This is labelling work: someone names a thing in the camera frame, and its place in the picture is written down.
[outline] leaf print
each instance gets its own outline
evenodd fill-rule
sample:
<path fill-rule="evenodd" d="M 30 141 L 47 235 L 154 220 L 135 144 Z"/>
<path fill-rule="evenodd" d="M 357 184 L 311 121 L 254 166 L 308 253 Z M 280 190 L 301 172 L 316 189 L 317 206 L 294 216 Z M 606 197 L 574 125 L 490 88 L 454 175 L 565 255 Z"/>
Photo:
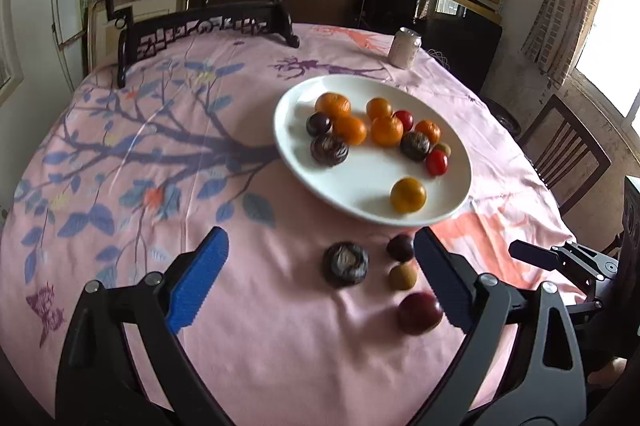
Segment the leaf print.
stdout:
<path fill-rule="evenodd" d="M 31 211 L 31 209 L 40 201 L 40 199 L 42 198 L 42 192 L 40 190 L 36 190 L 34 191 L 29 198 L 27 199 L 27 202 L 24 205 L 24 213 L 27 214 Z"/>
<path fill-rule="evenodd" d="M 39 204 L 38 207 L 36 208 L 36 210 L 33 212 L 33 214 L 36 217 L 39 217 L 40 215 L 42 215 L 46 210 L 47 210 L 47 203 L 49 201 L 47 201 L 46 199 L 42 199 Z"/>
<path fill-rule="evenodd" d="M 20 243 L 23 246 L 35 246 L 40 240 L 41 236 L 42 228 L 36 226 L 34 228 L 31 228 L 30 231 L 27 232 Z"/>
<path fill-rule="evenodd" d="M 242 163 L 234 157 L 226 159 L 225 166 L 231 173 L 239 173 L 242 170 Z"/>
<path fill-rule="evenodd" d="M 211 83 L 216 77 L 209 72 L 201 72 L 196 76 L 196 83 Z"/>
<path fill-rule="evenodd" d="M 134 179 L 133 186 L 142 186 L 142 188 L 153 188 L 156 183 L 149 179 Z"/>
<path fill-rule="evenodd" d="M 42 158 L 44 164 L 60 164 L 69 157 L 66 151 L 53 151 Z"/>
<path fill-rule="evenodd" d="M 227 74 L 233 74 L 234 72 L 238 72 L 240 69 L 244 67 L 244 63 L 234 63 L 233 65 L 225 65 L 216 69 L 216 76 L 221 78 L 226 76 Z"/>
<path fill-rule="evenodd" d="M 209 179 L 202 185 L 196 199 L 209 199 L 214 195 L 218 195 L 226 186 L 226 179 Z"/>
<path fill-rule="evenodd" d="M 116 246 L 108 246 L 95 256 L 95 260 L 98 262 L 111 262 L 111 260 L 117 260 L 121 253 L 122 251 Z"/>
<path fill-rule="evenodd" d="M 221 98 L 217 98 L 212 102 L 210 102 L 207 113 L 211 114 L 211 113 L 214 113 L 215 111 L 224 109 L 225 107 L 228 107 L 231 104 L 231 101 L 233 101 L 233 98 L 231 96 L 222 96 Z"/>
<path fill-rule="evenodd" d="M 275 227 L 275 217 L 271 203 L 255 193 L 245 193 L 242 196 L 242 209 L 244 214 L 254 222 Z"/>
<path fill-rule="evenodd" d="M 203 71 L 204 63 L 201 61 L 186 61 L 184 62 L 184 68 L 192 71 Z"/>
<path fill-rule="evenodd" d="M 104 144 L 107 146 L 115 146 L 118 144 L 118 136 L 116 135 L 116 132 L 113 133 L 108 133 L 107 137 L 105 137 L 104 139 Z"/>
<path fill-rule="evenodd" d="M 216 211 L 216 222 L 224 222 L 228 221 L 231 217 L 234 216 L 236 209 L 234 208 L 234 204 L 232 201 L 225 202 L 222 204 L 218 210 Z"/>
<path fill-rule="evenodd" d="M 174 184 L 169 184 L 169 186 L 164 189 L 164 202 L 158 210 L 158 215 L 161 219 L 168 219 L 180 210 L 181 194 L 180 188 Z"/>
<path fill-rule="evenodd" d="M 130 190 L 124 192 L 123 195 L 120 196 L 118 202 L 120 206 L 124 206 L 126 208 L 135 208 L 142 203 L 142 196 L 145 193 L 145 188 L 140 186 L 135 186 Z"/>
<path fill-rule="evenodd" d="M 150 81 L 149 83 L 145 83 L 144 85 L 142 85 L 142 87 L 138 89 L 137 98 L 141 100 L 145 96 L 148 96 L 149 94 L 151 94 L 153 91 L 155 91 L 158 88 L 158 85 L 160 84 L 161 81 L 162 79 L 159 78 L 157 80 L 153 80 L 153 81 Z"/>
<path fill-rule="evenodd" d="M 116 99 L 118 99 L 118 96 L 112 92 L 111 94 L 109 94 L 108 96 L 105 96 L 104 98 L 97 98 L 95 102 L 99 104 L 107 104 L 109 102 L 115 101 Z"/>
<path fill-rule="evenodd" d="M 152 247 L 149 253 L 151 254 L 151 258 L 156 260 L 156 262 L 168 263 L 173 260 L 173 257 L 160 246 Z"/>
<path fill-rule="evenodd" d="M 58 237 L 61 239 L 70 239 L 76 236 L 80 231 L 86 228 L 89 223 L 89 215 L 86 213 L 74 212 L 69 215 L 66 223 L 58 232 Z"/>
<path fill-rule="evenodd" d="M 134 146 L 140 144 L 140 142 L 144 138 L 145 138 L 144 135 L 135 135 L 135 133 L 132 133 L 131 135 L 128 135 L 123 140 L 121 140 L 121 142 L 119 142 L 117 145 L 115 145 L 113 147 L 113 152 L 114 153 L 121 153 L 121 152 L 124 152 L 124 151 L 129 151 L 129 149 L 131 149 Z"/>
<path fill-rule="evenodd" d="M 24 260 L 24 282 L 29 283 L 36 272 L 36 250 L 31 251 Z"/>
<path fill-rule="evenodd" d="M 113 224 L 113 216 L 111 210 L 104 204 L 95 204 L 89 210 L 89 222 L 92 223 L 95 228 L 100 229 L 105 235 L 113 236 L 115 231 L 115 225 Z"/>
<path fill-rule="evenodd" d="M 78 188 L 80 188 L 80 176 L 79 175 L 74 175 L 74 177 L 71 180 L 71 191 L 73 193 L 78 193 Z"/>
<path fill-rule="evenodd" d="M 118 226 L 116 227 L 116 233 L 121 232 L 123 229 L 127 229 L 130 223 L 131 223 L 131 216 L 127 216 L 120 219 L 118 221 Z"/>
<path fill-rule="evenodd" d="M 29 182 L 28 179 L 22 179 L 18 183 L 18 186 L 15 187 L 14 201 L 20 202 L 22 199 L 24 199 L 27 196 L 30 190 L 31 190 L 31 182 Z"/>
<path fill-rule="evenodd" d="M 61 210 L 66 207 L 66 204 L 69 202 L 69 195 L 67 193 L 59 193 L 49 204 L 50 210 Z"/>
<path fill-rule="evenodd" d="M 116 279 L 118 278 L 118 272 L 115 265 L 105 267 L 95 275 L 95 279 L 100 280 L 105 289 L 113 289 L 116 287 Z"/>

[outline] red cherry tomato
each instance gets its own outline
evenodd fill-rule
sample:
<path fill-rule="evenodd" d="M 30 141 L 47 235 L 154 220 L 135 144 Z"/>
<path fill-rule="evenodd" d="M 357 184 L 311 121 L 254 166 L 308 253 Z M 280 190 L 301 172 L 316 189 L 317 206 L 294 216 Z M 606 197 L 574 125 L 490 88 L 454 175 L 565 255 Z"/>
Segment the red cherry tomato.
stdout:
<path fill-rule="evenodd" d="M 433 150 L 427 156 L 427 171 L 434 177 L 444 175 L 449 167 L 449 158 L 442 150 Z"/>
<path fill-rule="evenodd" d="M 402 121 L 404 132 L 409 132 L 409 130 L 414 128 L 414 117 L 411 115 L 411 112 L 398 111 L 394 114 L 394 116 Z"/>

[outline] wall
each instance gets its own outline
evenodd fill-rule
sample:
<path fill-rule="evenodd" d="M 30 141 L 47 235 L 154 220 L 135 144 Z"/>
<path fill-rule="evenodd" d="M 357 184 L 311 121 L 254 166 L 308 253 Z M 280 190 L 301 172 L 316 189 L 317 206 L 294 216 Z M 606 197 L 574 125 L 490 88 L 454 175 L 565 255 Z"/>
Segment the wall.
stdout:
<path fill-rule="evenodd" d="M 51 27 L 52 0 L 9 0 L 23 80 L 0 106 L 0 206 L 10 208 L 14 188 L 34 151 L 60 116 L 71 91 Z"/>
<path fill-rule="evenodd" d="M 551 88 L 536 66 L 520 54 L 542 1 L 505 1 L 504 32 L 482 93 L 507 108 L 523 130 L 535 119 L 550 95 L 557 93 L 596 137 L 612 165 L 563 220 L 581 244 L 603 249 L 622 231 L 623 178 L 625 175 L 640 176 L 640 165 L 609 120 L 576 83 L 567 80 L 559 91 Z M 538 144 L 544 137 L 540 136 Z M 578 167 L 582 167 L 582 171 L 575 172 L 573 181 L 580 182 L 586 177 L 589 166 L 580 163 Z M 563 200 L 556 188 L 554 194 Z"/>
<path fill-rule="evenodd" d="M 520 55 L 542 2 L 505 0 L 501 13 L 502 38 L 482 89 L 482 94 L 510 110 L 523 129 L 548 98 L 546 82 L 538 69 Z"/>

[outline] round table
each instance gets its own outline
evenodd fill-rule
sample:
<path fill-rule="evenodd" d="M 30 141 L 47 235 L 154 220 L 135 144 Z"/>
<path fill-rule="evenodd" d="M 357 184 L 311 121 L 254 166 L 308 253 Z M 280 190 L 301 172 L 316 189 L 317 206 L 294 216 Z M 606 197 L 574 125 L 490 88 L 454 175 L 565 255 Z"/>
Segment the round table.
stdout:
<path fill-rule="evenodd" d="M 412 70 L 390 66 L 391 36 L 295 31 L 299 49 L 234 31 L 184 38 L 132 66 L 124 90 L 114 88 L 114 67 L 96 70 L 36 152 L 2 235 L 0 344 L 50 412 L 85 282 L 116 287 L 164 271 L 215 225 L 229 234 L 229 257 L 179 338 L 238 426 L 402 426 L 425 401 L 462 332 L 444 319 L 427 334 L 404 336 L 395 308 L 406 294 L 386 283 L 394 264 L 385 244 L 400 230 L 323 203 L 276 151 L 276 103 L 313 76 L 357 74 L 434 107 L 465 143 L 473 168 L 468 200 L 434 232 L 479 273 L 518 287 L 549 278 L 512 260 L 508 244 L 550 247 L 572 235 L 476 95 L 422 50 Z M 319 262 L 345 240 L 369 251 L 370 271 L 362 284 L 336 291 Z M 426 287 L 420 273 L 415 289 Z M 135 327 L 127 334 L 149 397 L 168 406 Z M 475 406 L 495 392 L 513 336 L 510 327 Z"/>

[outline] chair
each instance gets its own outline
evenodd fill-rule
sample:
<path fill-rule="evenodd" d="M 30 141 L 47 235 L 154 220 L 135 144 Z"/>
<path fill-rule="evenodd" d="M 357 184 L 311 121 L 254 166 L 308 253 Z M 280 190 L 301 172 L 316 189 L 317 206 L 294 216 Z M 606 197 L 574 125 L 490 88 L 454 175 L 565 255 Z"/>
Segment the chair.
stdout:
<path fill-rule="evenodd" d="M 591 135 L 591 132 L 584 126 L 578 117 L 567 107 L 555 94 L 546 103 L 544 108 L 529 129 L 518 141 L 520 148 L 530 142 L 534 133 L 540 128 L 545 118 L 551 110 L 556 110 L 564 121 L 549 141 L 546 148 L 535 160 L 531 161 L 533 168 L 540 176 L 540 180 L 545 186 L 551 189 L 555 184 L 563 179 L 585 156 L 591 152 L 598 163 L 594 172 L 582 183 L 569 198 L 560 205 L 560 215 L 564 215 L 584 197 L 596 181 L 602 177 L 611 165 L 611 160 L 600 144 Z"/>

